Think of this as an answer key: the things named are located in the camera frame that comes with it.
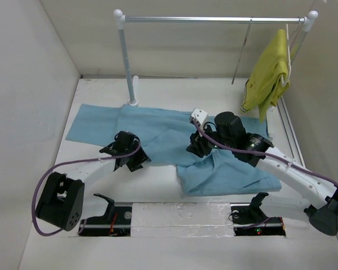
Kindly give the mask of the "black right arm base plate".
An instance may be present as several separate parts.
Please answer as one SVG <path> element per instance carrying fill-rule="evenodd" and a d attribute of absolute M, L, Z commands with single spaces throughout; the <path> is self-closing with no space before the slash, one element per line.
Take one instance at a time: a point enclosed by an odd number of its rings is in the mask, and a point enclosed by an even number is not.
<path fill-rule="evenodd" d="M 260 209 L 268 193 L 261 192 L 249 203 L 230 205 L 228 219 L 233 222 L 234 236 L 284 236 L 286 231 L 282 217 L 268 217 Z"/>

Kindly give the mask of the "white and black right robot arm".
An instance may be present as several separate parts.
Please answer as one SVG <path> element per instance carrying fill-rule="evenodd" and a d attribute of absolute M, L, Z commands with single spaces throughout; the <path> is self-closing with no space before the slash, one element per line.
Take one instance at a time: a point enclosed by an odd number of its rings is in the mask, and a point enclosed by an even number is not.
<path fill-rule="evenodd" d="M 196 128 L 187 151 L 204 157 L 213 149 L 229 150 L 239 161 L 264 170 L 301 195 L 300 200 L 276 197 L 260 192 L 232 220 L 250 230 L 272 217 L 287 217 L 311 224 L 325 235 L 338 233 L 338 183 L 311 172 L 287 157 L 265 137 L 246 132 L 241 119 L 232 112 L 222 112 L 209 127 L 208 113 L 195 108 L 189 121 Z"/>

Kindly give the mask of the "yellow-green garment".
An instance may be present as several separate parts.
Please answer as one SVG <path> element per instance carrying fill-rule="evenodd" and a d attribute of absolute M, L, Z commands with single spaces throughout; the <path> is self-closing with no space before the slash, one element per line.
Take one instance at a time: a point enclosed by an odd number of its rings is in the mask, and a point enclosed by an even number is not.
<path fill-rule="evenodd" d="M 282 84 L 288 75 L 287 32 L 279 29 L 246 81 L 241 111 L 257 108 L 263 122 L 267 110 L 277 106 L 278 99 L 290 86 L 290 82 Z"/>

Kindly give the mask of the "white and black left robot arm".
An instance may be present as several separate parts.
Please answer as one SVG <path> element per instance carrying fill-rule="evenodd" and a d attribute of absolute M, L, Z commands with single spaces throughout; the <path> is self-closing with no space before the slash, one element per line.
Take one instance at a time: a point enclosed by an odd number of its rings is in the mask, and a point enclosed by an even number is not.
<path fill-rule="evenodd" d="M 126 131 L 117 133 L 99 153 L 97 158 L 56 164 L 41 177 L 31 209 L 34 228 L 41 236 L 47 233 L 40 229 L 38 220 L 57 227 L 58 232 L 71 231 L 94 217 L 102 223 L 114 222 L 114 200 L 99 193 L 86 196 L 85 190 L 123 166 L 135 172 L 151 161 L 139 137 Z"/>

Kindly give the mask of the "light blue trousers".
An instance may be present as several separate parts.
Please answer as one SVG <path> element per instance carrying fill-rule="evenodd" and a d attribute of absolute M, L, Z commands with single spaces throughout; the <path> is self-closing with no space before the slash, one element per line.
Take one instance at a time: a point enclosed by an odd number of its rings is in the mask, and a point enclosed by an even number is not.
<path fill-rule="evenodd" d="M 188 196 L 223 196 L 279 191 L 278 178 L 239 161 L 230 151 L 199 158 L 186 150 L 196 129 L 190 113 L 149 107 L 83 104 L 66 139 L 107 146 L 120 131 L 137 135 L 152 165 L 174 165 Z"/>

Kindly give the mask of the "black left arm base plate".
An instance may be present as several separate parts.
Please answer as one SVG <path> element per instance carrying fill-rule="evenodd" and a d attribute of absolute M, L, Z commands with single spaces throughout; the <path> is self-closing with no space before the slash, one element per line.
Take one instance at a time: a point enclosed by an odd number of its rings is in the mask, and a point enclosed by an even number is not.
<path fill-rule="evenodd" d="M 83 237 L 126 237 L 131 234 L 130 202 L 115 202 L 95 193 L 84 199 L 78 235 Z"/>

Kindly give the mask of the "silver metal hanger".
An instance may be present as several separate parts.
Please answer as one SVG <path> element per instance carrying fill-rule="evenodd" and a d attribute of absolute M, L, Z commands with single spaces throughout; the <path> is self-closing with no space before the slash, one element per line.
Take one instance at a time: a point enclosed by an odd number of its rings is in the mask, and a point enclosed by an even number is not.
<path fill-rule="evenodd" d="M 234 74 L 233 74 L 233 77 L 232 77 L 231 85 L 233 85 L 234 82 L 235 82 L 235 79 L 236 79 L 236 76 L 237 76 L 237 72 L 238 72 L 238 69 L 239 69 L 239 66 L 240 66 L 240 63 L 241 63 L 243 51 L 244 51 L 244 48 L 246 46 L 247 38 L 248 38 L 249 33 L 250 33 L 251 25 L 252 25 L 252 19 L 250 19 L 250 22 L 248 23 L 248 27 L 247 27 L 247 30 L 246 30 L 246 33 L 245 33 L 245 36 L 244 36 L 244 40 L 243 40 L 243 43 L 242 43 L 242 46 L 241 46 L 239 57 L 238 57 L 238 60 L 237 60 L 236 66 L 235 66 L 235 70 L 234 70 Z"/>

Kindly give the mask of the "silver and white clothes rack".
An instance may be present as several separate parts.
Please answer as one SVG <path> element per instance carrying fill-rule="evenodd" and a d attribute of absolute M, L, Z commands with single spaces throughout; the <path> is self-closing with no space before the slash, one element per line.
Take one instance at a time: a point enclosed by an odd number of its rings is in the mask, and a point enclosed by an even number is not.
<path fill-rule="evenodd" d="M 250 19 L 250 31 L 263 47 L 277 29 L 299 31 L 294 55 L 318 18 L 317 11 L 300 17 L 131 16 L 113 12 L 119 37 L 128 105 L 139 104 L 139 76 L 233 77 Z M 242 55 L 241 63 L 258 54 Z"/>

